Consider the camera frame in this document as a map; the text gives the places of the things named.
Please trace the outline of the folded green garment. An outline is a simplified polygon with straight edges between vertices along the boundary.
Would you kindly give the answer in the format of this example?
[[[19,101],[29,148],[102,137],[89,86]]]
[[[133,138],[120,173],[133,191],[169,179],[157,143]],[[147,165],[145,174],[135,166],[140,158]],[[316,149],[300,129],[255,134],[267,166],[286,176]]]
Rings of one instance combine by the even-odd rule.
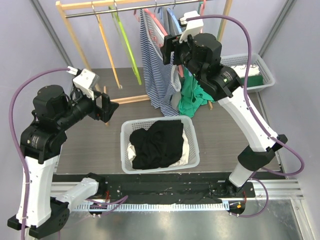
[[[263,85],[263,77],[261,75],[249,76],[247,79],[247,87],[258,87]]]

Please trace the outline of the grey tank top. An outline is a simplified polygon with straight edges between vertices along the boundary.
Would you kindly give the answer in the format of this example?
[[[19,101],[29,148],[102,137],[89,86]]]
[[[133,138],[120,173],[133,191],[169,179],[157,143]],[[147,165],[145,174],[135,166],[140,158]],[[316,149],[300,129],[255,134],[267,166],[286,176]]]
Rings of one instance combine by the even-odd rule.
[[[170,15],[168,7],[164,7],[164,13],[163,13],[163,22],[164,22],[164,28],[166,29],[167,33],[169,35],[175,36],[177,35],[177,28],[174,23],[173,17]],[[179,76],[179,68],[177,65],[173,65],[172,70],[171,70],[171,82],[173,83],[173,87],[175,90],[177,90],[176,93],[174,93],[171,96],[170,103],[171,106],[174,110],[178,111],[178,104],[179,101],[181,100],[181,81],[180,81],[180,76]]]

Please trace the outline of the lime green hanger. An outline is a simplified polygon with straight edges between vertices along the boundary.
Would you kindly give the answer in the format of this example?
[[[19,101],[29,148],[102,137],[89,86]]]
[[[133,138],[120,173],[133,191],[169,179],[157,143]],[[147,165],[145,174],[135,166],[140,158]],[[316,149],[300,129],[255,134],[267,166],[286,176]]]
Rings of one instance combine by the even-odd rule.
[[[134,54],[133,54],[129,39],[127,37],[126,31],[125,31],[125,29],[123,27],[123,24],[122,24],[121,20],[120,20],[119,14],[118,14],[118,12],[112,12],[111,15],[112,15],[112,20],[113,20],[113,23],[115,25],[116,31],[118,33],[120,42],[121,42],[121,44],[122,44],[122,46],[123,46],[123,48],[125,50],[125,53],[127,55],[127,58],[129,60],[129,62],[131,64],[132,71],[133,71],[133,73],[134,73],[134,75],[135,75],[135,77],[137,79],[138,84],[142,85],[142,80],[141,80],[140,73],[139,73],[139,70],[138,70],[138,67],[137,67],[136,59],[134,57]],[[111,67],[112,67],[112,71],[113,71],[113,74],[114,74],[114,77],[115,77],[115,81],[116,81],[117,87],[119,89],[122,89],[123,87],[119,82],[118,75],[117,75],[117,72],[116,72],[116,68],[115,68],[115,65],[114,65],[114,62],[113,62],[113,59],[112,59],[111,55],[109,56],[109,60],[110,60],[110,63],[111,63]]]

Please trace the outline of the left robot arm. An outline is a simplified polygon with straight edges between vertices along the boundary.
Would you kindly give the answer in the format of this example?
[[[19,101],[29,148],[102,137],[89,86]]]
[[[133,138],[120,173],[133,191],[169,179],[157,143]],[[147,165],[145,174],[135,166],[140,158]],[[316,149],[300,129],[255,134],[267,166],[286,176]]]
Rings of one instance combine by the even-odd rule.
[[[66,193],[51,196],[54,168],[67,140],[66,131],[86,116],[107,123],[119,107],[105,93],[94,91],[89,98],[79,88],[74,92],[79,96],[76,101],[59,85],[41,88],[33,99],[33,121],[20,137],[19,148],[29,175],[25,180],[29,194],[21,198],[28,203],[20,203],[18,213],[7,225],[15,230],[27,227],[29,236],[36,239],[59,232],[75,207],[89,197],[100,200],[107,192],[105,177],[90,172]]]

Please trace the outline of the yellow velvet hanger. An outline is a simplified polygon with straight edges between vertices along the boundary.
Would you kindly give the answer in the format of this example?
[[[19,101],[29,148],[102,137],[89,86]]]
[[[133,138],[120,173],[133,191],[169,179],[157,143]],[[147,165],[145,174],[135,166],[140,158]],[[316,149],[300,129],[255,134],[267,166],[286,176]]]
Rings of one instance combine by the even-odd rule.
[[[100,34],[101,34],[101,37],[102,37],[102,40],[103,40],[103,43],[104,43],[104,47],[105,47],[107,55],[108,55],[108,59],[109,59],[109,62],[110,62],[110,65],[111,65],[111,68],[112,68],[112,71],[113,71],[115,82],[117,84],[118,89],[121,90],[123,88],[123,86],[120,84],[120,81],[119,81],[119,78],[118,78],[118,74],[117,74],[117,71],[116,71],[116,68],[115,68],[115,64],[114,64],[114,61],[113,61],[113,58],[112,58],[112,54],[111,54],[110,47],[109,47],[109,44],[108,44],[108,39],[107,39],[107,36],[106,36],[106,33],[105,33],[105,29],[104,29],[102,21],[101,21],[101,17],[100,17],[99,14],[96,13],[93,1],[91,2],[91,8],[93,10],[93,13],[94,13],[94,15],[96,17],[96,20],[97,20],[97,23],[98,23]]]

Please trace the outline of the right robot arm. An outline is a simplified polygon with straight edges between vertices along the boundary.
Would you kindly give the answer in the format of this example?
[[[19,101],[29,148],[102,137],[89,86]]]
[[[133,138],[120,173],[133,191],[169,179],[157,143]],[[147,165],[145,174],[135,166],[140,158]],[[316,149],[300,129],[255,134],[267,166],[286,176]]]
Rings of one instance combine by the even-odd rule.
[[[220,188],[222,196],[236,198],[244,191],[244,184],[253,172],[267,165],[288,139],[277,134],[265,122],[251,100],[235,70],[221,64],[222,44],[210,33],[164,37],[160,48],[164,64],[173,58],[195,77],[201,88],[219,103],[237,123],[248,146],[238,155],[238,164]]]

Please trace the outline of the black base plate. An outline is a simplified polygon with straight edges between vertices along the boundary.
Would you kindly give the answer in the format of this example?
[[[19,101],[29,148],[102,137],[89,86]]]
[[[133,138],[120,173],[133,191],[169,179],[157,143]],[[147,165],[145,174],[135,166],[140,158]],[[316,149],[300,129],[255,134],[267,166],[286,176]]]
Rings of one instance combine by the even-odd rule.
[[[227,172],[152,174],[104,174],[106,187],[93,200],[115,202],[127,196],[127,204],[215,204],[225,198],[254,198],[257,187],[247,182],[240,190],[225,187]]]

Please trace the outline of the blue hanger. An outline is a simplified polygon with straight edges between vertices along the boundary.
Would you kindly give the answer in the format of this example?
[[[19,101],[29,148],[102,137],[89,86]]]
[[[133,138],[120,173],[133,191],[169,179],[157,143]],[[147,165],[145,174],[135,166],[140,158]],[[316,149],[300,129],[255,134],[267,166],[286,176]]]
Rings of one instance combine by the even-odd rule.
[[[157,13],[160,17],[160,22],[163,25],[163,28],[166,32],[166,35],[177,36],[182,33],[179,21],[176,18],[174,11],[169,7],[160,7],[157,10]]]

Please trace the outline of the white perforated front basket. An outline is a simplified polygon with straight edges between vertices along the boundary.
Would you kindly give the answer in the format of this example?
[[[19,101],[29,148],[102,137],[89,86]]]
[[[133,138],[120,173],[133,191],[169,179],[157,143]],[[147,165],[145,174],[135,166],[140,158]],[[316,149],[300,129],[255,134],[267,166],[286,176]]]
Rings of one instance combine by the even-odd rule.
[[[121,126],[120,151],[127,174],[177,171],[200,163],[193,122],[183,115],[126,121]]]

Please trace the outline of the white perforated basket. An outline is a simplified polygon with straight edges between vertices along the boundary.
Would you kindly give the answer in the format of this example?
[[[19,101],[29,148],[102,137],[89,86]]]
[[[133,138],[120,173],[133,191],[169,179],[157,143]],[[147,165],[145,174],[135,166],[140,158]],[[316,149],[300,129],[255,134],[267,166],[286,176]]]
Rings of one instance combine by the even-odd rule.
[[[121,126],[120,151],[127,174],[177,171],[200,163],[193,122],[183,115],[126,121]]]
[[[244,84],[248,63],[247,53],[222,56],[220,63],[232,67],[240,77],[241,84]],[[260,92],[267,87],[272,87],[275,82],[264,60],[258,54],[252,53],[248,72],[247,92]]]

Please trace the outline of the green tank top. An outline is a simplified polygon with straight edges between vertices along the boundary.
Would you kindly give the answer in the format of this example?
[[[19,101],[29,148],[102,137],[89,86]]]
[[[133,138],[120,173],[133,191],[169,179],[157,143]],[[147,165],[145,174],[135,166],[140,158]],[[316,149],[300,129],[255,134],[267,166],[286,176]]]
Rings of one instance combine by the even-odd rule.
[[[180,115],[192,118],[200,106],[206,105],[208,102],[214,102],[214,99],[203,90],[193,76],[187,74],[184,76],[185,80],[180,91],[181,99],[178,103],[178,111]]]

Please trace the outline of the folded white garment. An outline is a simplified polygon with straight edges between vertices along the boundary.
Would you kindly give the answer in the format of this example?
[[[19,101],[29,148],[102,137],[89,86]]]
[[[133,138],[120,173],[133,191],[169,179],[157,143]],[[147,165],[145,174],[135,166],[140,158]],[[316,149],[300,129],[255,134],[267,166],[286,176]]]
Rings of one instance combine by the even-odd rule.
[[[244,79],[245,78],[245,74],[247,71],[247,65],[235,65],[235,66],[231,66],[231,68],[237,73],[237,75],[241,78]],[[251,64],[248,68],[248,77],[250,76],[256,76],[260,74],[260,69],[259,66],[256,64]]]

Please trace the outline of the black tank top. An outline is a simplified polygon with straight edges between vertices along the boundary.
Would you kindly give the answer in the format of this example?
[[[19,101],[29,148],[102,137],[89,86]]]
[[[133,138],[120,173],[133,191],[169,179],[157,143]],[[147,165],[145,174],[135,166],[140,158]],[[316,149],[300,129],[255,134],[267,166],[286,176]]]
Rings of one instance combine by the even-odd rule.
[[[129,136],[136,157],[135,170],[167,168],[177,162],[183,151],[184,124],[181,120],[158,120],[149,129],[139,128]]]

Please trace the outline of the blue white striped tank top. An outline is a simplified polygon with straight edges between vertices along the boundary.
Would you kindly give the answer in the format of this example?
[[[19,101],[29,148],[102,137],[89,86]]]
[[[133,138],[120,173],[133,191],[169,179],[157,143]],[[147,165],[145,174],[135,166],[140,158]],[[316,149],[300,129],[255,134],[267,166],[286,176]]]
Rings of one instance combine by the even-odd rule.
[[[180,93],[181,82],[177,67],[172,62],[165,65],[161,47],[166,31],[147,9],[139,11],[139,39],[144,86],[151,105],[160,109],[166,117],[178,116],[179,111],[171,103],[172,97]]]

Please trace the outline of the white perforated back basket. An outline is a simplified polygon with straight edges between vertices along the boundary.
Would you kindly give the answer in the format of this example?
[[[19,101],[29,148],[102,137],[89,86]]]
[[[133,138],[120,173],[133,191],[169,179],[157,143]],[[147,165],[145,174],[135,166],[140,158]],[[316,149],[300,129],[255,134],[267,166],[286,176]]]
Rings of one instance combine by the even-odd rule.
[[[241,84],[244,84],[248,63],[247,53],[222,56],[220,63],[232,67],[240,77]],[[275,82],[264,60],[258,54],[252,53],[248,72],[247,92],[260,92],[267,87],[272,87]]]

